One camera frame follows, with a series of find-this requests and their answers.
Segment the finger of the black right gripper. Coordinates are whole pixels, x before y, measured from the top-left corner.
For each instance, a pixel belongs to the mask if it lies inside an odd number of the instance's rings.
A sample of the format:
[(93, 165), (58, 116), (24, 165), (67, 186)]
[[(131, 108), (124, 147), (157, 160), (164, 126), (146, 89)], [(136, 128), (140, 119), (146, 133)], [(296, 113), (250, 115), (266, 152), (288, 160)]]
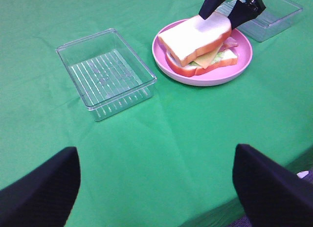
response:
[(241, 2), (237, 0), (228, 18), (231, 23), (231, 28), (235, 29), (238, 26), (248, 22), (259, 15), (259, 7), (253, 3)]
[(225, 0), (204, 0), (199, 15), (207, 19)]

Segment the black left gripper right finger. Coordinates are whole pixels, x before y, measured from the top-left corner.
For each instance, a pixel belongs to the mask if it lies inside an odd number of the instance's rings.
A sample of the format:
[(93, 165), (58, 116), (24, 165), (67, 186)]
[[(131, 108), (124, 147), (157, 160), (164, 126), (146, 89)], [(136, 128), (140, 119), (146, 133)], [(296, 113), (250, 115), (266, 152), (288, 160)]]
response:
[(232, 181), (252, 226), (313, 225), (313, 185), (254, 147), (236, 146)]

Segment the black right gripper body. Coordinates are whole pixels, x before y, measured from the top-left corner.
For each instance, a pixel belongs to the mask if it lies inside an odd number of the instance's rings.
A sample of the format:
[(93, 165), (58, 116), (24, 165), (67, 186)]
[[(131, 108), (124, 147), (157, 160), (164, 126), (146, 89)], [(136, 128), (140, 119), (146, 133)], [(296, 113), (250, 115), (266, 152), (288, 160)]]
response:
[(238, 13), (262, 13), (266, 9), (262, 0), (237, 0), (234, 11)]

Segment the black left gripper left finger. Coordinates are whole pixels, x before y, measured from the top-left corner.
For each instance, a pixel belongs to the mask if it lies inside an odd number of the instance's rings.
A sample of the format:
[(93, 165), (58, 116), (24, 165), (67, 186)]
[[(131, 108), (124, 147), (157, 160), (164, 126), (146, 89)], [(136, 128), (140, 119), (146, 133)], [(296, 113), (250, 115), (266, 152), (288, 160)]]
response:
[(0, 191), (2, 227), (63, 227), (81, 183), (76, 147), (66, 147)]

